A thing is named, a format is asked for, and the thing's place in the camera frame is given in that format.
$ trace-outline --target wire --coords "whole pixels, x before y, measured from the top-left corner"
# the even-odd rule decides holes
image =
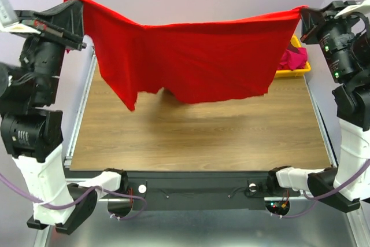
[[[21,76],[18,80],[15,80],[13,83],[12,83],[12,86],[19,86],[19,85],[22,85],[34,78],[36,78],[38,75],[34,72],[28,72],[26,74],[24,74],[23,76]]]
[[[287,200],[285,201],[285,203],[283,204],[283,208],[285,208],[286,207],[286,205],[288,204],[288,202],[289,202],[289,190],[287,189],[287,194],[288,194],[288,197],[287,197]]]
[[[286,218],[286,219],[297,218],[297,217],[301,217],[301,216],[306,215],[307,213],[311,212],[318,205],[318,203],[319,203],[319,201],[315,201],[309,209],[307,209],[307,210],[305,210],[301,213],[295,214],[295,215],[279,215],[279,214],[274,214],[274,213],[270,213],[270,215],[271,216],[275,215],[279,218]]]
[[[2,183],[4,183],[4,185],[6,185],[8,188],[10,188],[11,190],[13,190],[15,193],[17,193],[18,195],[21,195],[22,197],[34,202],[34,203],[39,203],[39,202],[43,202],[42,200],[40,200],[39,198],[36,198],[35,196],[29,194],[29,193],[26,193],[24,192],[23,190],[21,190],[19,187],[15,186],[14,184],[12,184],[6,177],[4,177],[1,173],[0,173],[0,181]],[[70,208],[76,204],[78,204],[79,202],[81,202],[84,198],[87,197],[87,195],[92,192],[93,190],[95,189],[102,189],[101,186],[91,186],[89,187],[86,192],[84,192],[77,200],[69,203],[69,204],[65,204],[65,205],[51,205],[51,204],[43,204],[42,206],[45,207],[45,208],[49,208],[49,209],[53,209],[53,210],[56,210],[56,211],[60,211],[62,209],[67,209],[67,208]],[[147,201],[143,198],[143,197],[140,197],[140,196],[131,196],[131,195],[126,195],[126,194],[121,194],[121,193],[117,193],[117,192],[113,192],[113,191],[110,191],[110,190],[107,190],[107,189],[103,189],[104,192],[108,193],[108,194],[112,194],[114,196],[118,196],[118,197],[122,197],[122,198],[128,198],[128,199],[135,199],[135,200],[141,200],[144,202],[144,205],[143,207],[140,209],[140,211],[132,216],[129,216],[129,217],[125,217],[125,218],[121,218],[121,220],[128,220],[128,219],[132,219],[134,217],[137,217],[138,215],[140,215],[147,207]]]
[[[128,194],[129,194],[130,196],[133,196],[133,195],[134,195],[134,190],[132,189],[132,187],[130,187],[130,188],[128,189]],[[134,200],[133,200],[132,198],[130,198],[130,199],[129,199],[129,204],[130,204],[130,206],[131,206],[131,208],[132,208],[132,206],[133,206],[133,204],[134,204]]]
[[[288,199],[289,199],[289,190],[287,189],[284,193],[283,193],[283,198],[282,200],[279,202],[279,205],[284,202],[284,204],[286,205],[288,203]]]
[[[125,194],[121,194],[121,193],[117,193],[117,192],[112,192],[112,191],[109,191],[109,190],[106,190],[104,189],[104,192],[107,192],[109,194],[112,194],[112,195],[116,195],[116,196],[119,196],[119,197],[123,197],[123,198],[139,198],[140,200],[144,201],[144,205],[143,207],[141,207],[141,209],[135,213],[134,215],[129,215],[129,216],[125,216],[125,217],[122,217],[122,216],[117,216],[113,213],[110,214],[110,217],[111,218],[114,218],[114,219],[117,219],[118,221],[122,221],[122,220],[131,220],[133,218],[136,218],[137,216],[139,216],[147,207],[147,201],[143,198],[143,197],[139,197],[139,196],[129,196],[129,195],[125,195]]]
[[[367,18],[367,16],[365,16],[364,14],[362,14],[360,12],[352,12],[352,13],[348,14],[347,17],[350,17],[352,15],[355,15],[355,16],[359,17],[364,23],[364,29],[361,32],[357,33],[357,35],[361,34],[362,32],[364,32],[364,30],[366,30],[367,35],[370,36],[370,22],[369,22],[369,19]]]
[[[304,196],[309,200],[315,200],[315,201],[318,201],[318,200],[327,198],[329,196],[332,196],[332,195],[338,193],[339,191],[341,191],[343,188],[345,188],[349,184],[353,183],[357,178],[359,178],[367,170],[367,168],[369,166],[370,166],[370,159],[367,159],[366,162],[364,163],[364,165],[356,173],[354,173],[354,175],[352,177],[350,177],[348,180],[346,180],[341,185],[339,185],[336,189],[333,189],[333,190],[329,191],[328,193],[325,193],[325,194],[322,194],[322,195],[319,195],[319,196],[316,196],[316,197],[309,197],[309,196],[307,196],[306,191],[303,191]]]
[[[307,210],[299,213],[299,214],[296,214],[296,215],[278,215],[278,214],[274,214],[272,213],[272,215],[276,215],[280,218],[296,218],[296,217],[300,217],[300,216],[303,216],[303,215],[306,215],[307,213],[309,213],[310,211],[312,211],[316,205],[318,205],[319,203],[319,200],[321,199],[324,199],[324,198],[327,198],[329,196],[332,196],[336,193],[338,193],[339,191],[341,191],[342,189],[344,189],[346,186],[348,186],[349,184],[351,184],[352,182],[354,182],[357,178],[359,178],[366,170],[367,168],[370,167],[370,159],[367,159],[364,163],[364,165],[362,165],[362,167],[351,177],[349,178],[348,180],[346,180],[345,182],[343,182],[341,185],[339,185],[336,189],[333,189],[331,191],[329,191],[328,193],[325,193],[325,194],[322,194],[322,195],[319,195],[319,196],[316,196],[316,197],[309,197],[306,193],[306,191],[303,191],[303,195],[309,199],[309,200],[312,200],[312,201],[315,201],[314,204]]]
[[[64,187],[60,187],[59,188],[59,190],[58,190],[58,192],[54,195],[54,197],[53,198],[51,198],[50,200],[46,200],[46,201],[44,201],[44,202],[36,202],[35,203],[35,205],[37,206],[37,205],[46,205],[46,204],[49,204],[49,203],[51,203],[52,201],[54,201],[56,198],[58,198],[58,196],[63,192],[63,190],[64,190]]]

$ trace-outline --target white label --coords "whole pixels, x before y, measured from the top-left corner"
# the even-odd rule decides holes
[[[0,21],[1,23],[9,22],[9,15],[3,5],[0,4]]]

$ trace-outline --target wooden table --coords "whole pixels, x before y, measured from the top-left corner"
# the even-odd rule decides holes
[[[71,169],[269,170],[329,166],[303,78],[275,79],[263,97],[187,105],[140,93],[130,112],[92,80]]]

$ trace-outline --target red cloth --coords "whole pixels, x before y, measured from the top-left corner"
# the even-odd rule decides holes
[[[81,1],[100,74],[129,110],[135,109],[138,92],[155,94],[162,87],[188,104],[267,93],[300,9],[236,21],[152,26]]]
[[[294,47],[290,45],[285,50],[282,59],[280,60],[278,70],[289,69],[304,69],[307,62],[307,50],[304,47]]]

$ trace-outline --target purple cable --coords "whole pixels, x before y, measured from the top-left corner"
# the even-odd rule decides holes
[[[364,165],[362,165],[362,167],[352,177],[350,177],[348,180],[346,180],[341,185],[339,185],[336,189],[333,189],[333,190],[329,191],[328,193],[325,193],[325,194],[322,194],[322,195],[316,196],[316,197],[307,196],[306,191],[303,191],[303,194],[307,199],[316,200],[316,201],[327,198],[329,196],[332,196],[335,193],[338,193],[339,191],[341,191],[343,188],[345,188],[349,184],[353,183],[359,176],[361,176],[366,171],[366,169],[369,166],[370,166],[370,159],[366,160]]]
[[[300,217],[300,216],[303,216],[307,213],[309,213],[311,210],[313,210],[315,208],[315,206],[319,203],[318,200],[320,199],[324,199],[324,198],[327,198],[329,196],[332,196],[334,195],[335,193],[338,193],[339,191],[341,191],[343,188],[345,188],[346,186],[348,186],[349,184],[351,184],[352,182],[354,182],[358,177],[360,177],[366,170],[367,168],[370,167],[370,159],[367,159],[364,163],[364,165],[362,165],[362,167],[360,169],[358,169],[358,171],[352,176],[350,177],[348,180],[346,180],[345,182],[343,182],[341,185],[339,185],[336,189],[333,189],[325,194],[322,194],[320,196],[316,196],[316,197],[309,197],[307,196],[307,193],[306,191],[303,191],[303,195],[309,199],[309,200],[312,200],[312,201],[315,201],[314,204],[312,205],[312,207],[310,207],[309,209],[307,209],[306,211],[303,211],[299,214],[296,214],[296,215],[286,215],[286,216],[282,216],[282,218],[296,218],[296,217]]]
[[[2,183],[4,183],[8,188],[10,188],[11,190],[13,190],[15,193],[21,195],[22,197],[34,202],[34,203],[38,203],[38,202],[43,202],[42,200],[40,200],[39,198],[36,198],[35,196],[32,196],[30,195],[29,193],[26,193],[24,192],[23,190],[21,190],[20,188],[18,188],[17,186],[15,186],[14,184],[12,184],[6,177],[4,177],[1,173],[0,173],[0,181]],[[53,210],[56,210],[56,211],[60,211],[62,209],[66,209],[66,208],[70,208],[76,204],[78,204],[80,201],[82,201],[84,198],[86,198],[86,196],[93,190],[95,189],[101,189],[100,186],[92,186],[92,187],[89,187],[85,193],[83,193],[76,201],[73,201],[69,204],[65,204],[65,205],[51,205],[51,204],[44,204],[42,205],[43,207],[45,208],[49,208],[49,209],[53,209]],[[136,199],[136,200],[141,200],[144,202],[144,206],[141,208],[141,210],[132,215],[132,216],[129,216],[129,217],[125,217],[125,218],[121,218],[120,220],[128,220],[128,219],[132,219],[136,216],[138,216],[140,213],[142,213],[144,211],[144,209],[147,207],[147,202],[146,200],[143,198],[143,197],[140,197],[140,196],[131,196],[131,195],[126,195],[126,194],[121,194],[121,193],[117,193],[117,192],[113,192],[113,191],[109,191],[109,190],[106,190],[104,189],[104,192],[108,193],[108,194],[112,194],[112,195],[115,195],[115,196],[119,196],[119,197],[123,197],[123,198],[129,198],[129,199]]]
[[[148,205],[147,201],[143,197],[140,197],[140,196],[128,196],[128,195],[125,195],[125,194],[121,194],[121,193],[117,193],[117,192],[112,192],[112,191],[105,190],[105,189],[104,189],[104,192],[107,192],[108,194],[116,195],[118,197],[133,198],[133,199],[141,200],[141,201],[144,202],[143,207],[136,214],[134,214],[134,215],[130,215],[130,216],[117,216],[115,214],[110,214],[112,218],[117,219],[118,221],[131,220],[131,219],[139,216],[146,209],[146,207]]]

